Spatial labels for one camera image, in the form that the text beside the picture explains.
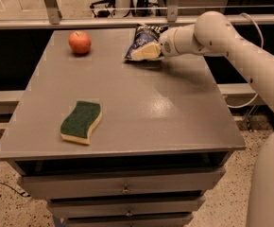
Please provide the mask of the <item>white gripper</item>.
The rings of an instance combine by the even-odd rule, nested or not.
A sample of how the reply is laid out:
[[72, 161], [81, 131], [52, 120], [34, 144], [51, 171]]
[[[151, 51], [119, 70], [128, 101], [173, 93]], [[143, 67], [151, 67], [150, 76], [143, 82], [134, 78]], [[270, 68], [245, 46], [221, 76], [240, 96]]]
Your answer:
[[160, 56], [161, 51], [166, 57], [178, 56], [178, 51], [175, 47], [174, 36], [176, 33], [175, 28], [167, 29], [163, 32], [159, 39], [159, 45], [155, 43], [146, 44], [139, 47], [131, 53], [131, 58], [134, 61], [152, 60]]

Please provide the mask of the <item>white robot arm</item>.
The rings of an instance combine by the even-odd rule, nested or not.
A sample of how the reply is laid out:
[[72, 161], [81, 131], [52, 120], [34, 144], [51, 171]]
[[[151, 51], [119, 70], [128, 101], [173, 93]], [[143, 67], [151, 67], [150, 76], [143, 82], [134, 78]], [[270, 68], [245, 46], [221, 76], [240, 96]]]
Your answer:
[[[243, 38], [223, 14], [208, 11], [189, 26], [168, 28], [157, 39], [143, 38], [132, 58], [143, 61], [183, 54], [225, 57], [274, 113], [274, 55]], [[274, 227], [274, 132], [256, 159], [246, 227]]]

